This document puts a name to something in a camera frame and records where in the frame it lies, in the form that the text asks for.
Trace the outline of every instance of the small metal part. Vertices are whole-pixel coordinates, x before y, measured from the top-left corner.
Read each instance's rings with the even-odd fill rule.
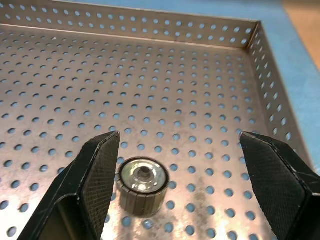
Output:
[[[151,216],[161,207],[167,193],[169,174],[165,167],[148,157],[134,157],[119,168],[119,205],[135,216]]]

